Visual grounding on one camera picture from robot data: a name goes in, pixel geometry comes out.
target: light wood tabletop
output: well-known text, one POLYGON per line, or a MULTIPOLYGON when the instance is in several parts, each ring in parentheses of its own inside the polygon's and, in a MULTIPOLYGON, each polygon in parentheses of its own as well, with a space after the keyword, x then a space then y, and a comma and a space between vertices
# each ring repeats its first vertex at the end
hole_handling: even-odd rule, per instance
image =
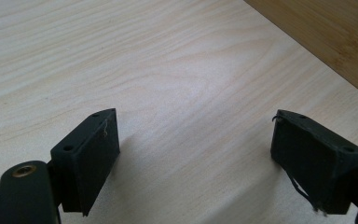
POLYGON ((277 109, 358 145, 358 90, 245 2, 0 0, 0 175, 112 107, 121 154, 62 223, 354 221, 314 213, 269 150, 277 109))

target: black clamp jaw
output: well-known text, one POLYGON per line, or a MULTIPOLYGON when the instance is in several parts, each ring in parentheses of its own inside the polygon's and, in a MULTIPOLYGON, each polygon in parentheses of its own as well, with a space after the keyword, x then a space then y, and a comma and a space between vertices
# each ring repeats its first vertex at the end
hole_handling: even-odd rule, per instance
POLYGON ((2 175, 0 223, 61 223, 60 204, 87 216, 120 153, 116 110, 90 115, 50 153, 2 175))
POLYGON ((314 210, 344 215, 358 207, 358 146, 297 113, 278 110, 273 120, 272 159, 314 210))

